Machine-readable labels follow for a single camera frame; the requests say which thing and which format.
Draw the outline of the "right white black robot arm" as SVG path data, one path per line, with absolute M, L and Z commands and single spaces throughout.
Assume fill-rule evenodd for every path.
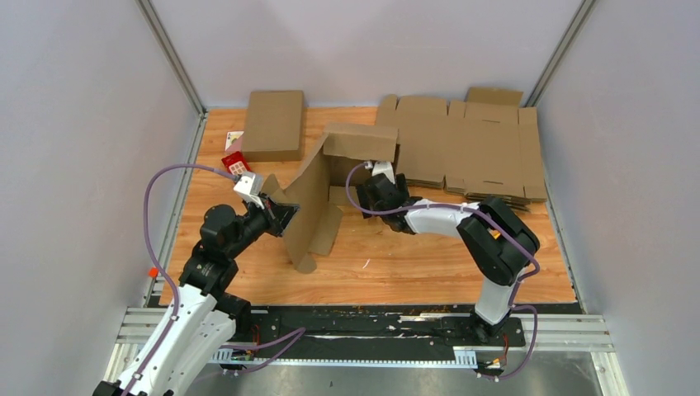
M 409 193 L 404 176 L 381 173 L 357 186 L 364 217 L 377 216 L 397 233 L 459 238 L 484 277 L 468 328 L 476 341 L 492 344 L 504 334 L 514 297 L 540 248 L 537 236 L 500 198 L 447 204 Z

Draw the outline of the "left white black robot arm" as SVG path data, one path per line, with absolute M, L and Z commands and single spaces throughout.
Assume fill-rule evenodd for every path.
M 206 211 L 172 303 L 134 361 L 116 381 L 100 382 L 95 395 L 181 395 L 225 342 L 251 334 L 251 304 L 226 291 L 238 272 L 235 259 L 265 233 L 281 237 L 300 207 L 265 196 L 247 209 Z

